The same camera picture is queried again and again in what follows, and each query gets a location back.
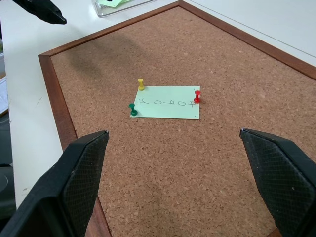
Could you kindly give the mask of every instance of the yellow push pin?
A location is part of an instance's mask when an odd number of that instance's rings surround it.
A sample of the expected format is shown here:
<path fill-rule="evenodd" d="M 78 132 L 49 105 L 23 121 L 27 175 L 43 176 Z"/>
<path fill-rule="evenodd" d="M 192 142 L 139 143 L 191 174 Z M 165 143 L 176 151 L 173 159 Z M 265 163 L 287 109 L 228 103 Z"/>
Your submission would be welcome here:
<path fill-rule="evenodd" d="M 139 78 L 139 79 L 138 79 L 138 82 L 139 82 L 139 87 L 138 87 L 138 89 L 139 89 L 139 90 L 145 90 L 144 79 Z"/>

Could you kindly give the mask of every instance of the push pin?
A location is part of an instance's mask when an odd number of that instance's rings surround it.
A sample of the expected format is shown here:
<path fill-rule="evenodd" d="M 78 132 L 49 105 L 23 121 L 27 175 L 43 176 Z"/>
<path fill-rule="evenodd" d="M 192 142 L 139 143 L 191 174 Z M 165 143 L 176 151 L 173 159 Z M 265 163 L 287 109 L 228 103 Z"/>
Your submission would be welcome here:
<path fill-rule="evenodd" d="M 194 93 L 196 94 L 196 97 L 194 98 L 193 101 L 196 103 L 201 102 L 201 92 L 199 90 L 196 90 Z"/>
<path fill-rule="evenodd" d="M 139 89 L 139 90 L 145 90 L 144 79 L 139 78 L 139 79 L 138 79 L 138 82 L 139 82 L 139 87 L 138 87 L 138 89 Z"/>
<path fill-rule="evenodd" d="M 132 116 L 136 116 L 136 115 L 138 114 L 138 112 L 137 112 L 136 109 L 134 109 L 135 104 L 129 104 L 129 107 L 132 109 L 132 111 L 130 112 L 130 114 L 131 114 Z"/>

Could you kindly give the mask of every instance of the white desk surface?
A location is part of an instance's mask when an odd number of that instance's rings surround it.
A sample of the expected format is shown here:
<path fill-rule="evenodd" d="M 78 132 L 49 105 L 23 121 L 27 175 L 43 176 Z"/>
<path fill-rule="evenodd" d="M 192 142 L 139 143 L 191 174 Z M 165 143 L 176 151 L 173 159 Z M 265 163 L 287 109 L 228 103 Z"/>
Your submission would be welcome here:
<path fill-rule="evenodd" d="M 11 0 L 0 1 L 17 206 L 62 154 L 38 55 L 174 1 L 99 18 L 90 0 L 53 0 L 66 25 L 50 25 Z M 316 66 L 316 1 L 186 1 Z"/>

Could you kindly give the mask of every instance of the clear plastic box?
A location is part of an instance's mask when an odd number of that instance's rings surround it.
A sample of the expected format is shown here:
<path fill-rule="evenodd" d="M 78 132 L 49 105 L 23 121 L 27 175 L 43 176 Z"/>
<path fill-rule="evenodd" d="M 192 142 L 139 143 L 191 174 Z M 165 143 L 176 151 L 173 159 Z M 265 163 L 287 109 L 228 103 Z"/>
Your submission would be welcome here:
<path fill-rule="evenodd" d="M 136 6 L 140 6 L 152 1 L 156 1 L 156 0 L 131 0 L 123 4 L 120 4 L 117 7 L 104 6 L 100 4 L 98 0 L 92 0 L 92 4 L 99 17 L 106 17 L 114 13 L 121 12 L 121 11 L 130 9 Z"/>

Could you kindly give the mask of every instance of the light green paper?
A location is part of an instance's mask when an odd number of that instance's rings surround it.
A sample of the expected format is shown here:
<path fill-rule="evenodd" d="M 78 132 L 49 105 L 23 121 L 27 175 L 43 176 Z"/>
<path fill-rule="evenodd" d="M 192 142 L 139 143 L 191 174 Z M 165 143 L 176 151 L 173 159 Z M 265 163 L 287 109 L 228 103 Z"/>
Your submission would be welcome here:
<path fill-rule="evenodd" d="M 117 7 L 118 5 L 128 2 L 131 0 L 113 0 L 113 1 L 106 1 L 106 0 L 98 0 L 98 2 L 104 6 L 109 6 L 109 7 Z"/>
<path fill-rule="evenodd" d="M 137 116 L 143 118 L 199 119 L 195 91 L 200 86 L 146 86 L 135 98 Z"/>

